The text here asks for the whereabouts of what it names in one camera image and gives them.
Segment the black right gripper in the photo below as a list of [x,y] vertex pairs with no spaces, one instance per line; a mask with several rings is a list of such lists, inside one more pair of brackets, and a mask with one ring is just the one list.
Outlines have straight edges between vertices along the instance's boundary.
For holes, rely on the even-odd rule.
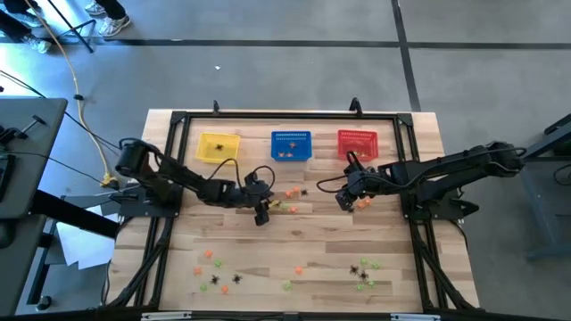
[[374,167],[364,168],[358,160],[351,160],[346,167],[347,191],[338,192],[335,199],[341,210],[352,208],[355,197],[380,194],[379,175]]

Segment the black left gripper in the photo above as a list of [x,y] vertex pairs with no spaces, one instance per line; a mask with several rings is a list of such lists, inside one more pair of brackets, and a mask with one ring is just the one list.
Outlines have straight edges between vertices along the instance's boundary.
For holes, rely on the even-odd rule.
[[[273,196],[271,187],[263,180],[258,179],[256,171],[250,172],[244,177],[245,186],[239,194],[238,208],[255,208],[264,200],[268,200]],[[263,226],[269,222],[268,209],[265,207],[256,207],[255,209],[255,225]]]

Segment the red plastic basket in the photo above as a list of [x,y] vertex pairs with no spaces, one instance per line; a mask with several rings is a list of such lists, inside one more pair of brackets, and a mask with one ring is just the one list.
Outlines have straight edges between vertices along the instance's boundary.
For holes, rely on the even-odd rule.
[[373,131],[339,129],[337,131],[337,156],[343,159],[347,152],[368,153],[370,157],[358,157],[362,161],[372,161],[378,157],[377,133]]

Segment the blue plastic basket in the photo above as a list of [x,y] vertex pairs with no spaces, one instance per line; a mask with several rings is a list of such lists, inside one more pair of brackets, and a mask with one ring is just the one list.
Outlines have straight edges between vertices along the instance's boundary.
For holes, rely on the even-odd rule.
[[[297,144],[295,149],[289,148],[289,143]],[[278,158],[278,153],[284,152],[284,158]],[[271,133],[271,157],[275,161],[307,161],[312,157],[310,131],[273,131]]]

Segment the yellow plastic basket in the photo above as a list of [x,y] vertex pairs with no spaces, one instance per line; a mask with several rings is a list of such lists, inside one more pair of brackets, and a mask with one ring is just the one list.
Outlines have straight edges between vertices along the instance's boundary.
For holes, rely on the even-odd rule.
[[[216,144],[223,144],[224,150],[215,150]],[[195,158],[206,163],[221,163],[226,159],[235,159],[238,154],[240,136],[202,132]]]

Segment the white paper sheets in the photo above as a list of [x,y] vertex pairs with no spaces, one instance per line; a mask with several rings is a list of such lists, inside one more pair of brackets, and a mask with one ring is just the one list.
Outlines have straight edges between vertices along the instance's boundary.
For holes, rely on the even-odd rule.
[[79,269],[92,268],[112,259],[115,240],[62,222],[56,224],[63,257],[68,266],[75,263]]

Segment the black desk support beam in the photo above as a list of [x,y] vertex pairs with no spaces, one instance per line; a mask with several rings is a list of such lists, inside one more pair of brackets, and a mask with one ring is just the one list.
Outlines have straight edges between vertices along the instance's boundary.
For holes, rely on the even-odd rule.
[[97,235],[114,239],[120,224],[85,210],[49,193],[37,190],[30,205],[31,214],[45,215]]

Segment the person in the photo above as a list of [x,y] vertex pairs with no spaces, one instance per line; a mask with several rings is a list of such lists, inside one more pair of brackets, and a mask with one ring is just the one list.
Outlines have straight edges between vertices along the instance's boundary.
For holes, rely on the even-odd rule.
[[24,0],[0,0],[0,32],[14,42],[22,42],[45,54],[52,44],[36,37],[31,30],[42,27],[44,20],[29,9]]
[[114,37],[131,24],[119,0],[91,0],[84,10],[90,16],[106,15],[99,29],[99,34],[103,37]]

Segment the black stand legs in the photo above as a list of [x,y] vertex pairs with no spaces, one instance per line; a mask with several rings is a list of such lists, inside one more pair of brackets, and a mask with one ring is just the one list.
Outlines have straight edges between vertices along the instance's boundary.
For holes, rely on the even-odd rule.
[[46,0],[49,5],[54,9],[56,14],[61,18],[64,25],[67,27],[63,33],[59,34],[57,40],[75,40],[77,45],[83,45],[87,51],[92,54],[95,50],[91,46],[92,36],[95,31],[96,20],[89,19],[78,25],[72,25],[64,13],[54,3],[54,0]]

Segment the black desk lever clamp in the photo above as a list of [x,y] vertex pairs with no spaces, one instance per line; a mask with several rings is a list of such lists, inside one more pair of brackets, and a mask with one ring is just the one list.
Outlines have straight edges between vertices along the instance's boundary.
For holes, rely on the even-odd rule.
[[33,115],[32,116],[32,121],[21,130],[22,134],[26,134],[29,130],[31,130],[35,125],[40,124],[40,125],[45,125],[46,122],[41,119],[38,115]]

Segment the dark grey desk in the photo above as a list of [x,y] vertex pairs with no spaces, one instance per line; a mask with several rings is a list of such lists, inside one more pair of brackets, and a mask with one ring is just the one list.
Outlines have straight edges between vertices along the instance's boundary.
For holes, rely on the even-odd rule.
[[0,317],[15,313],[46,217],[0,220]]

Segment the black aluminium table frame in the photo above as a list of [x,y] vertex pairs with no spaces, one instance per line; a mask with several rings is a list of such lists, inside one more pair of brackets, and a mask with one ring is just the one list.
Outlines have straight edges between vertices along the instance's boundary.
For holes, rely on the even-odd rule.
[[[186,165],[204,175],[232,178],[236,170],[253,169],[274,181],[279,201],[269,223],[256,226],[250,210],[209,207],[185,193],[175,219],[167,258],[158,264],[164,277],[150,277],[145,298],[159,289],[162,310],[268,312],[419,312],[422,309],[410,229],[397,196],[380,196],[371,204],[341,211],[333,191],[345,161],[337,156],[339,129],[377,133],[377,162],[418,156],[429,160],[443,154],[436,117],[414,113],[409,119],[389,112],[357,117],[348,111],[224,111],[214,119],[191,119]],[[312,157],[307,161],[276,161],[271,157],[273,131],[310,131]],[[237,157],[221,163],[195,158],[202,132],[240,136]],[[308,196],[294,193],[306,188]],[[293,198],[286,198],[292,191]],[[281,210],[280,203],[297,212]],[[211,258],[204,253],[213,251]],[[361,258],[368,265],[360,264]],[[214,261],[222,262],[221,268]],[[380,269],[371,263],[378,262]],[[350,266],[359,268],[357,275]],[[194,275],[194,267],[203,273]],[[295,267],[303,267],[297,275]],[[359,277],[364,270],[369,288]],[[232,278],[242,277],[240,284]],[[211,276],[220,278],[214,285]],[[290,281],[291,291],[283,284]],[[364,284],[362,291],[355,290]],[[200,286],[208,285],[207,292]],[[228,294],[221,291],[223,285]]]

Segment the white metal bracket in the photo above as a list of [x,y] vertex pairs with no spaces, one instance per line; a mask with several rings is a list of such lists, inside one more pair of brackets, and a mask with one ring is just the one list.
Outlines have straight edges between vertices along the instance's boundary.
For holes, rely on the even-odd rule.
[[159,311],[143,313],[140,321],[182,321],[192,317],[191,311]]
[[442,321],[438,315],[393,313],[391,321]]

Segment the blue-grey table frame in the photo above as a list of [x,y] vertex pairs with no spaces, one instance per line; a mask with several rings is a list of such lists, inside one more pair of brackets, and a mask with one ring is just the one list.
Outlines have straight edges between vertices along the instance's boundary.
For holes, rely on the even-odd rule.
[[571,256],[571,113],[545,128],[523,160],[519,177],[542,236],[542,246],[527,257]]

